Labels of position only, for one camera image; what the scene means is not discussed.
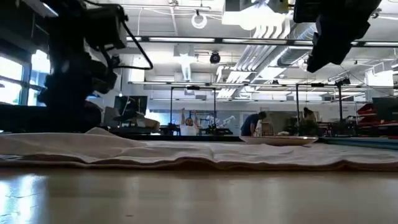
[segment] table surface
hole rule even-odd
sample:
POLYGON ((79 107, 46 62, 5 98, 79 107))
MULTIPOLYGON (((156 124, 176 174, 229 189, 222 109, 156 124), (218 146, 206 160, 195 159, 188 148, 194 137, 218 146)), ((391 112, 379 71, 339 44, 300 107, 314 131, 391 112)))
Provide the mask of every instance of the table surface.
POLYGON ((398 223, 398 174, 0 169, 1 223, 398 223))

